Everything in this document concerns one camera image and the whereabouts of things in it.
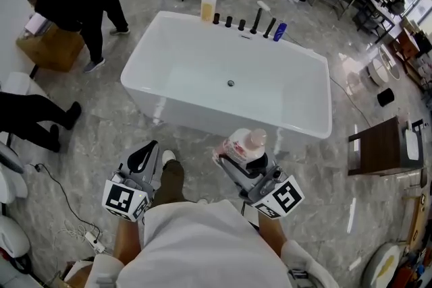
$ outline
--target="trash can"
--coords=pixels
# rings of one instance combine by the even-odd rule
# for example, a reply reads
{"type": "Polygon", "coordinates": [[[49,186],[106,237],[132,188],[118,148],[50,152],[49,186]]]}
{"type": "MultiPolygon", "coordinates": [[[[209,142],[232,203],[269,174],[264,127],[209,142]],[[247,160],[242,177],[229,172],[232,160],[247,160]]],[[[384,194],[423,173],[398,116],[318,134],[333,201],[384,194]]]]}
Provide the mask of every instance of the trash can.
{"type": "Polygon", "coordinates": [[[381,107],[388,105],[394,101],[394,93],[390,88],[385,89],[377,95],[378,103],[381,107]]]}

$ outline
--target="cardboard box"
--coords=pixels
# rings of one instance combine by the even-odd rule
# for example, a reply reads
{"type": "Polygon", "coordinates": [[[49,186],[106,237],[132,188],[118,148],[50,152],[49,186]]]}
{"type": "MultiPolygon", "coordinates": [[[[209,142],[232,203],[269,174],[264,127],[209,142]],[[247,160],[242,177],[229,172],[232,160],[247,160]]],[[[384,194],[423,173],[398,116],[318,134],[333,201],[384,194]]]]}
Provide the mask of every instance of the cardboard box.
{"type": "Polygon", "coordinates": [[[92,270],[92,264],[85,266],[84,268],[79,269],[70,279],[65,280],[69,271],[74,267],[77,262],[69,262],[66,266],[61,277],[57,279],[57,285],[61,288],[84,288],[87,283],[87,278],[92,270]]]}
{"type": "Polygon", "coordinates": [[[28,32],[21,35],[16,44],[39,67],[68,72],[80,54],[84,40],[77,32],[68,32],[51,24],[40,36],[28,32]]]}

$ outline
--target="white freestanding bathtub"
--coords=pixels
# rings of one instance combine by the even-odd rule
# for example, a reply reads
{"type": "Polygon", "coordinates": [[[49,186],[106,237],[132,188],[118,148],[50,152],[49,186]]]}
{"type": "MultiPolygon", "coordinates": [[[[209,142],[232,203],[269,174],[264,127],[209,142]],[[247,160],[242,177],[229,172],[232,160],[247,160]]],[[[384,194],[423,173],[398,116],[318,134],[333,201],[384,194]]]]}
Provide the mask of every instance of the white freestanding bathtub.
{"type": "Polygon", "coordinates": [[[155,123],[221,136],[261,127],[269,145],[284,151],[331,133],[326,58],[247,28],[241,32],[234,25],[161,11],[131,54],[121,82],[155,123]]]}

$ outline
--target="black clothing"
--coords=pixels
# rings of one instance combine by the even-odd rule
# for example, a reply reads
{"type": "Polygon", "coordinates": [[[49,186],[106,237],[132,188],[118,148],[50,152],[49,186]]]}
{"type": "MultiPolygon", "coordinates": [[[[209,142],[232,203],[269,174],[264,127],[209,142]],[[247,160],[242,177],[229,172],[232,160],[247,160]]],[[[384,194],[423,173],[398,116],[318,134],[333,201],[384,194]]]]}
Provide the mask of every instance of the black clothing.
{"type": "Polygon", "coordinates": [[[7,111],[0,112],[0,132],[14,134],[43,148],[58,152],[60,143],[55,134],[38,124],[53,121],[68,129],[75,118],[41,95],[15,95],[0,92],[0,105],[7,111]]]}
{"type": "Polygon", "coordinates": [[[81,30],[94,62],[99,62],[102,56],[104,11],[119,31],[128,30],[119,0],[37,0],[34,10],[61,29],[72,32],[81,30]]]}

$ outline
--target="soap dispenser bottle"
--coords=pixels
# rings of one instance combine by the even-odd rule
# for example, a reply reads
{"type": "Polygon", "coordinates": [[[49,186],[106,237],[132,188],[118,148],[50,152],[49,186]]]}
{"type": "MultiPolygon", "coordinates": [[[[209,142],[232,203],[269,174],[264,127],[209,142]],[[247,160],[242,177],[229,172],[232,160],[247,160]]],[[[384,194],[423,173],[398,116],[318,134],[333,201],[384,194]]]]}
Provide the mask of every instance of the soap dispenser bottle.
{"type": "Polygon", "coordinates": [[[201,20],[204,22],[212,22],[215,16],[216,0],[201,1],[201,20]]]}

